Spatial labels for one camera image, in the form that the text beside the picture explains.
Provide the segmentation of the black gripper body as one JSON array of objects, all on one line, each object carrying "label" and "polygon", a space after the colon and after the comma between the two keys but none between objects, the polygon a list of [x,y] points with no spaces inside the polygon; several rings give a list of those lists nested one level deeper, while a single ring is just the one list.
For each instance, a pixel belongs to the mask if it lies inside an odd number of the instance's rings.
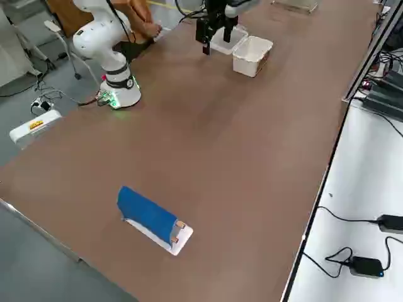
[{"label": "black gripper body", "polygon": [[227,5],[227,0],[205,0],[205,9],[206,9],[206,19],[215,20],[215,19],[226,19],[225,8]]}]

